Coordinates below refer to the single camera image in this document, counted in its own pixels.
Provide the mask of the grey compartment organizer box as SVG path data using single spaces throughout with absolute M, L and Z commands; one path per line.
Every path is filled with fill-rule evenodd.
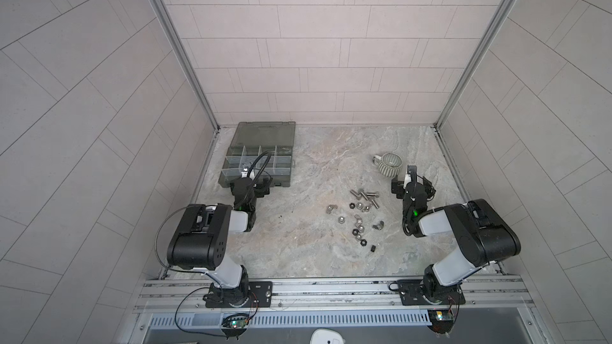
M 218 183 L 229 188 L 236 179 L 262 173 L 274 186 L 289 187 L 293 169 L 294 122 L 240 122 L 226 151 Z

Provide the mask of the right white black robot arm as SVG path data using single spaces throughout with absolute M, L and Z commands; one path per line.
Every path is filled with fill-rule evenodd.
M 452 233 L 456 240 L 457 248 L 424 271 L 420 294 L 430 304 L 446 302 L 469 276 L 521 253 L 519 237 L 484 199 L 430 210 L 427 202 L 434 198 L 435 188 L 414 165 L 407 167 L 403 180 L 391 181 L 391 192 L 403 201 L 405 235 Z

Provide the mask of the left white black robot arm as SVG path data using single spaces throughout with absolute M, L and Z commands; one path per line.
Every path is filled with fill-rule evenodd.
M 210 299 L 234 306 L 250 298 L 244 266 L 226 256 L 232 233 L 250 232 L 257 219 L 257 200 L 269 194 L 272 177 L 266 170 L 245 170 L 230 185 L 234 205 L 191 204 L 167 247 L 167 263 L 180 272 L 197 272 L 212 280 Z

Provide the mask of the ribbed grey ceramic cup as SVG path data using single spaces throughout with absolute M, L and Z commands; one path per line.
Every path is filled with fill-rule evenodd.
M 390 152 L 382 155 L 374 155 L 372 162 L 381 175 L 387 178 L 396 178 L 403 167 L 402 158 Z

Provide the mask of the right circuit board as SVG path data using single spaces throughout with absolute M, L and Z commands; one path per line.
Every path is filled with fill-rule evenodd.
M 436 334 L 448 334 L 452 331 L 455 318 L 449 310 L 428 310 L 430 326 L 428 328 Z

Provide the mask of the left green circuit board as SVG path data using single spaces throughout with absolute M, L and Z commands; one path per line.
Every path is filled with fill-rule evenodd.
M 226 337 L 237 337 L 246 331 L 249 324 L 249 315 L 242 313 L 234 314 L 223 319 L 221 329 Z

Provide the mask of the white round object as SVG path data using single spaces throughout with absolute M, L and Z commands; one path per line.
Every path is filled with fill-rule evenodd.
M 345 344 L 343 336 L 330 329 L 316 329 L 311 336 L 310 344 Z

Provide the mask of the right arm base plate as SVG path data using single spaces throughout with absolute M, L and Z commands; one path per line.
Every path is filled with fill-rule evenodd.
M 399 294 L 403 306 L 465 304 L 459 284 L 446 287 L 436 280 L 396 280 L 387 288 Z

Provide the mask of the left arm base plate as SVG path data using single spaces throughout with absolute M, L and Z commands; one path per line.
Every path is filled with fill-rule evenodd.
M 272 293 L 273 283 L 270 281 L 250 281 L 231 289 L 217 288 L 212 284 L 202 299 L 206 308 L 270 307 Z

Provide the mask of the aluminium mounting rail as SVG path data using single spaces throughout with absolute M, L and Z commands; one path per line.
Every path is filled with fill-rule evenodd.
M 455 320 L 482 312 L 478 326 L 491 326 L 516 316 L 524 326 L 540 321 L 532 297 L 520 276 L 483 275 L 465 280 L 465 304 L 403 306 L 399 294 L 389 291 L 396 280 L 414 276 L 355 278 L 289 278 L 257 281 L 273 283 L 270 307 L 206 308 L 207 280 L 153 280 L 143 285 L 133 308 L 146 315 L 153 327 L 188 331 L 214 330 L 229 315 L 247 314 L 247 328 L 430 326 L 428 310 L 449 310 Z

